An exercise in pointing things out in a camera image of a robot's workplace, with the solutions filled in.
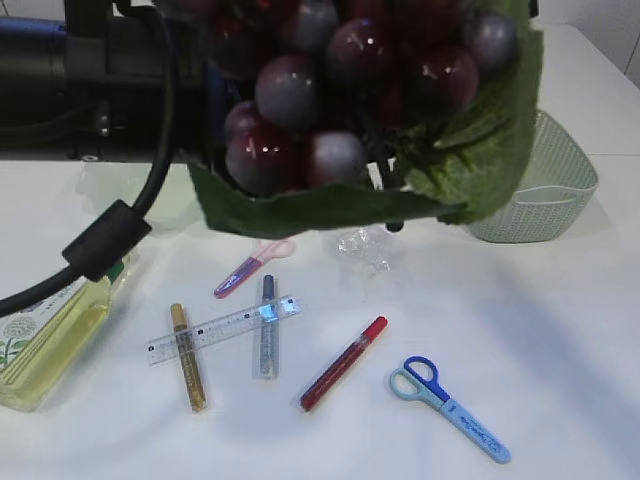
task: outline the plastic basket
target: plastic basket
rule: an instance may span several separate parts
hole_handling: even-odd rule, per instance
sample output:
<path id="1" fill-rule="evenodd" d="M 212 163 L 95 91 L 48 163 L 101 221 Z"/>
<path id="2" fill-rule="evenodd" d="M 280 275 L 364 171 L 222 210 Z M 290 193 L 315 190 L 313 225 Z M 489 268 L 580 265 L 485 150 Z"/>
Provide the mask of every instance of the plastic basket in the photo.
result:
<path id="1" fill-rule="evenodd" d="M 492 243 L 545 242 L 580 216 L 598 186 L 598 174 L 571 136 L 538 112 L 529 167 L 507 206 L 472 224 L 475 237 Z"/>

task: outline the glitter glue pen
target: glitter glue pen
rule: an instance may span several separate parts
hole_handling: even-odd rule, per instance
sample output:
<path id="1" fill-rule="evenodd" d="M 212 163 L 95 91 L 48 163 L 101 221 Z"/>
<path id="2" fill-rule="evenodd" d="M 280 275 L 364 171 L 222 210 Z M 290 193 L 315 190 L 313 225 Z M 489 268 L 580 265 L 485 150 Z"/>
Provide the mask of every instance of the glitter glue pen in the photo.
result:
<path id="1" fill-rule="evenodd" d="M 309 390 L 300 398 L 300 406 L 305 411 L 308 412 L 316 406 L 329 389 L 349 370 L 367 347 L 373 343 L 380 332 L 385 329 L 387 323 L 386 318 L 378 317 L 311 385 Z"/>
<path id="2" fill-rule="evenodd" d="M 182 305 L 176 303 L 171 305 L 171 319 L 173 320 L 173 331 L 179 333 L 188 330 L 187 317 L 184 314 Z M 204 395 L 204 388 L 200 380 L 200 372 L 196 362 L 196 355 L 191 345 L 191 337 L 188 332 L 177 335 L 178 351 L 180 352 L 180 364 L 182 365 L 182 373 L 187 385 L 187 393 L 191 402 L 191 409 L 197 413 L 204 410 L 207 406 L 207 400 Z"/>
<path id="3" fill-rule="evenodd" d="M 262 303 L 276 298 L 276 283 L 272 275 L 265 275 L 262 283 Z M 260 376 L 264 379 L 278 378 L 279 370 L 279 325 L 272 319 L 265 319 L 260 331 Z"/>

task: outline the white wall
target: white wall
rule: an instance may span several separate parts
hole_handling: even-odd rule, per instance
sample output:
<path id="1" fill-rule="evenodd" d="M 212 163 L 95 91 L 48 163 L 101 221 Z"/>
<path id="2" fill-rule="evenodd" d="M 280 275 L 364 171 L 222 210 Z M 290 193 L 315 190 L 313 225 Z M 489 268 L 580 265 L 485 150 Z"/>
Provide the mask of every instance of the white wall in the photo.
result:
<path id="1" fill-rule="evenodd" d="M 636 53 L 631 59 L 627 76 L 640 88 L 640 48 L 636 49 Z"/>
<path id="2" fill-rule="evenodd" d="M 64 18 L 64 0 L 4 0 L 9 15 L 13 17 Z"/>
<path id="3" fill-rule="evenodd" d="M 640 37 L 639 0 L 539 0 L 543 22 L 578 28 L 625 71 Z"/>

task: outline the bottle label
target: bottle label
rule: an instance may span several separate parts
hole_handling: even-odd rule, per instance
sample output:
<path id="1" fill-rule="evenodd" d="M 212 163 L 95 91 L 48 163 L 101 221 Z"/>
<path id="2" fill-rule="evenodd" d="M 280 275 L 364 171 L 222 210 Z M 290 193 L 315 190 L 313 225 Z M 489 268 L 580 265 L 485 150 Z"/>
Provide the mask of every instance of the bottle label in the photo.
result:
<path id="1" fill-rule="evenodd" d="M 79 279 L 55 295 L 0 318 L 0 371 L 7 368 L 56 313 L 85 285 Z"/>

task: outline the purple grape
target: purple grape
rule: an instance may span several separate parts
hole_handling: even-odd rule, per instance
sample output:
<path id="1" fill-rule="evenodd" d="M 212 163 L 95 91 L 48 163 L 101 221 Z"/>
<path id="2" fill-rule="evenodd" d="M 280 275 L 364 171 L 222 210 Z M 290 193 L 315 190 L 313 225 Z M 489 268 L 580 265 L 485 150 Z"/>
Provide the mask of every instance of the purple grape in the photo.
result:
<path id="1" fill-rule="evenodd" d="M 231 80 L 255 78 L 273 54 L 273 45 L 266 37 L 225 15 L 209 24 L 204 41 L 208 58 Z"/>
<path id="2" fill-rule="evenodd" d="M 280 44 L 288 52 L 319 55 L 339 26 L 331 0 L 301 0 L 297 12 L 282 27 Z"/>
<path id="3" fill-rule="evenodd" d="M 518 55 L 515 22 L 492 10 L 477 12 L 463 29 L 462 40 L 475 60 L 482 80 L 500 75 Z"/>
<path id="4" fill-rule="evenodd" d="M 382 25 L 387 21 L 386 0 L 344 0 L 344 18 L 368 18 Z"/>
<path id="5" fill-rule="evenodd" d="M 453 37 L 472 11 L 474 0 L 390 0 L 390 21 L 396 35 L 416 50 Z"/>
<path id="6" fill-rule="evenodd" d="M 238 185 L 259 197 L 286 192 L 298 177 L 294 143 L 266 123 L 236 135 L 229 144 L 225 161 L 229 175 Z"/>
<path id="7" fill-rule="evenodd" d="M 367 151 L 354 134 L 324 132 L 309 142 L 307 182 L 312 187 L 357 183 L 367 172 Z"/>
<path id="8" fill-rule="evenodd" d="M 256 82 L 258 111 L 285 130 L 311 128 L 319 118 L 315 66 L 307 57 L 285 55 L 267 64 Z"/>
<path id="9" fill-rule="evenodd" d="M 322 118 L 316 130 L 360 133 L 356 107 L 353 96 L 327 92 L 322 98 Z"/>
<path id="10" fill-rule="evenodd" d="M 478 92 L 478 69 L 458 47 L 419 56 L 408 69 L 408 106 L 422 121 L 446 120 L 464 112 Z"/>
<path id="11" fill-rule="evenodd" d="M 263 123 L 266 122 L 260 116 L 255 102 L 247 100 L 237 104 L 229 112 L 224 122 L 224 136 L 227 145 L 236 135 L 248 133 Z"/>
<path id="12" fill-rule="evenodd" d="M 329 78 L 337 85 L 366 87 L 384 79 L 391 51 L 382 28 L 372 20 L 356 19 L 333 35 L 326 62 Z"/>
<path id="13" fill-rule="evenodd" d="M 373 103 L 373 118 L 383 127 L 395 128 L 406 121 L 402 86 L 391 82 Z"/>
<path id="14" fill-rule="evenodd" d="M 234 13 L 252 28 L 273 30 L 294 14 L 300 0 L 233 0 Z"/>

